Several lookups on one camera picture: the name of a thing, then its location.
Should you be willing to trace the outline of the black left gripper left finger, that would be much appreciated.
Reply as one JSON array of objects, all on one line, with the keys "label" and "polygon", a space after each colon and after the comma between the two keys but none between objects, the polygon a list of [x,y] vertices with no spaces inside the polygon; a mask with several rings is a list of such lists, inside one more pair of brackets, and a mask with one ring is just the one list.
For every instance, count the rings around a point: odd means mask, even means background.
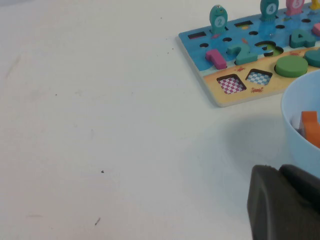
[{"label": "black left gripper left finger", "polygon": [[318,240],[320,213],[290,185],[279,169],[255,165],[247,212],[254,240]]}]

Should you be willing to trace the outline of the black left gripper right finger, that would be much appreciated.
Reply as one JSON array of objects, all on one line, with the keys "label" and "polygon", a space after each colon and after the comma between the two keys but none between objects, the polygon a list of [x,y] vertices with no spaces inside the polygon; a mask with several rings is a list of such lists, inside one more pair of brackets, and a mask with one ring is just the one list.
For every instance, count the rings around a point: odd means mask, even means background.
[{"label": "black left gripper right finger", "polygon": [[317,213],[320,212],[320,179],[292,164],[284,164],[279,172]]}]

